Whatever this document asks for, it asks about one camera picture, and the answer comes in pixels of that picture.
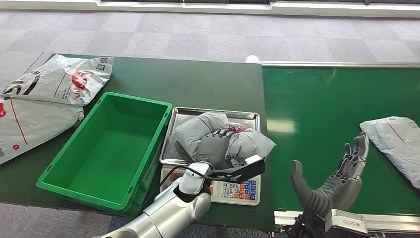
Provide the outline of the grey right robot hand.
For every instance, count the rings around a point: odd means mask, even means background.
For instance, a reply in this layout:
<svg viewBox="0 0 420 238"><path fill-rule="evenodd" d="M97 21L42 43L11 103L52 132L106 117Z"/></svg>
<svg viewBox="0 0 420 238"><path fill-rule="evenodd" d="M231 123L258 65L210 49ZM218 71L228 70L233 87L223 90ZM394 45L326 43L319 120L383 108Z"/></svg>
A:
<svg viewBox="0 0 420 238"><path fill-rule="evenodd" d="M325 218L332 209L347 211L356 200L361 187L361 175L367 163L369 139L361 132L353 139L353 146L344 145L344 155L337 169L317 189L309 187L300 161L293 160L289 177L305 213Z"/></svg>

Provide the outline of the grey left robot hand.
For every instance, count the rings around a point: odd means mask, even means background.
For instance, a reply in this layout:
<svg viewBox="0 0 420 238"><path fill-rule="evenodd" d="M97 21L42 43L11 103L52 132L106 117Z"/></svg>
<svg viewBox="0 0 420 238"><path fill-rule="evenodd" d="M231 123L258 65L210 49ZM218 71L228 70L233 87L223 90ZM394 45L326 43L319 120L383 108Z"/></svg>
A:
<svg viewBox="0 0 420 238"><path fill-rule="evenodd" d="M208 162L215 169L233 167L226 157L229 140L233 134L234 132L228 129L218 129L204 136L197 149L196 162Z"/></svg>

